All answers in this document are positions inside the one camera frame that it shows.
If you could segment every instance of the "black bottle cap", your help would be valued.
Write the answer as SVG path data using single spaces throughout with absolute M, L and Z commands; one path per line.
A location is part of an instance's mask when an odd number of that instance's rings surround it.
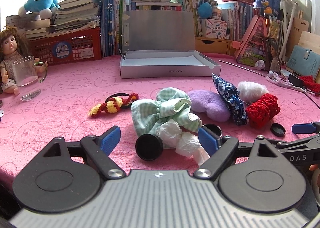
M 151 134 L 143 134 L 136 141 L 136 153 L 145 160 L 157 159 L 163 151 L 163 143 L 159 137 Z
M 215 125 L 215 124 L 205 124 L 202 127 L 207 127 L 208 129 L 210 129 L 214 134 L 216 134 L 219 138 L 222 137 L 222 130 L 220 129 L 219 126 Z
M 285 134 L 285 128 L 279 123 L 273 123 L 270 127 L 270 130 L 273 135 L 277 137 L 283 137 Z

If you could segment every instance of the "wooden drawer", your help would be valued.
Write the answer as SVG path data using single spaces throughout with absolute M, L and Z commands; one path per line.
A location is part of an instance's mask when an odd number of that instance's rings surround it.
M 234 56 L 236 49 L 233 48 L 230 44 L 230 48 L 229 48 L 229 55 Z
M 212 40 L 212 38 L 196 37 L 196 51 L 200 53 L 216 53 L 229 54 L 229 43 L 220 41 L 220 39 Z

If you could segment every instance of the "green checkered cloth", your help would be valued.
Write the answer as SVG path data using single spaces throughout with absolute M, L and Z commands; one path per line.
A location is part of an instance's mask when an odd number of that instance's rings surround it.
M 155 135 L 156 128 L 173 119 L 179 126 L 192 132 L 198 132 L 202 121 L 190 113 L 191 100 L 179 89 L 172 87 L 162 89 L 156 100 L 137 100 L 131 105 L 132 120 L 138 136 Z

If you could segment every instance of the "metal rod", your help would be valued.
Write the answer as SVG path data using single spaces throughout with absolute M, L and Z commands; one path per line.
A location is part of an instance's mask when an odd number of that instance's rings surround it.
M 238 68 L 240 68 L 240 69 L 244 69 L 244 70 L 246 70 L 246 71 L 248 71 L 248 72 L 255 73 L 255 74 L 261 75 L 261 76 L 263 76 L 263 77 L 266 77 L 266 75 L 264 75 L 264 74 L 262 74 L 262 73 L 255 72 L 255 71 L 253 71 L 253 70 L 244 68 L 244 67 L 239 66 L 239 65 L 236 65 L 236 64 L 228 63 L 228 62 L 225 62 L 225 61 L 222 61 L 222 60 L 219 60 L 219 62 L 222 62 L 222 63 L 225 63 L 225 64 L 229 64 L 229 65 L 238 67 Z

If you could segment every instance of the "glass cup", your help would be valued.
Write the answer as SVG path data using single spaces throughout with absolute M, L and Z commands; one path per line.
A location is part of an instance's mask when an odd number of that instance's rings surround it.
M 45 75 L 39 80 L 36 65 L 44 65 Z M 43 62 L 35 63 L 33 56 L 28 56 L 12 64 L 14 79 L 18 86 L 21 99 L 29 101 L 41 93 L 40 83 L 47 77 L 47 66 Z

